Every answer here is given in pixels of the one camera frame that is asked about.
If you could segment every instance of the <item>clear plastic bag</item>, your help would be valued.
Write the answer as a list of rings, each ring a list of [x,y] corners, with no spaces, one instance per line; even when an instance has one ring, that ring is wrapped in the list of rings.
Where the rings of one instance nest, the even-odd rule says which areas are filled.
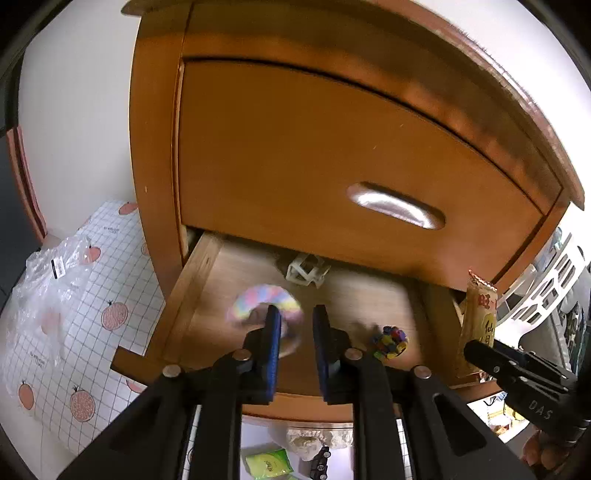
[[[88,237],[74,235],[27,259],[25,276],[12,289],[8,305],[13,319],[8,350],[19,335],[36,337],[48,346],[48,363],[61,367],[64,340],[92,272],[89,247]]]

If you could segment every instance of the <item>drawer handle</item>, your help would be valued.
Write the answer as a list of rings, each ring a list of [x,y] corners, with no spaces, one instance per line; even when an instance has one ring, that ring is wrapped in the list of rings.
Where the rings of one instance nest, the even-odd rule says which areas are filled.
[[[347,188],[347,197],[359,206],[428,230],[445,226],[445,215],[440,210],[375,183],[355,183]]]

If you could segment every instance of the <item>crumpled plastic wrapper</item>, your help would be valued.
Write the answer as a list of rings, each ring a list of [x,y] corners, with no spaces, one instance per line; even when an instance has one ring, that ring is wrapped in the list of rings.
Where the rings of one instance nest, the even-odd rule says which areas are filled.
[[[289,449],[303,461],[309,462],[323,445],[331,449],[347,448],[353,445],[353,429],[288,429]]]

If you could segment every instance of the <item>snack package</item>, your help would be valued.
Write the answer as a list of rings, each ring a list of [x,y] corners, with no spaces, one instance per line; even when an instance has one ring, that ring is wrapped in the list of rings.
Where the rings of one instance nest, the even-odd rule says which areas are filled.
[[[246,463],[255,480],[273,478],[293,472],[285,449],[249,455],[246,457]]]
[[[480,369],[469,363],[464,357],[464,347],[470,340],[479,340],[492,346],[496,327],[496,288],[468,271],[466,290],[466,311],[462,332],[457,346],[456,376],[464,377],[477,373]]]

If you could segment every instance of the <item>barcode label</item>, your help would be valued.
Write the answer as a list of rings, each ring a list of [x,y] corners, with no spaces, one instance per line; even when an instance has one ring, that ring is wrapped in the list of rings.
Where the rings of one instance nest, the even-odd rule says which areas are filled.
[[[62,257],[55,257],[51,260],[51,269],[53,270],[53,276],[55,279],[62,278],[66,275],[66,268]]]

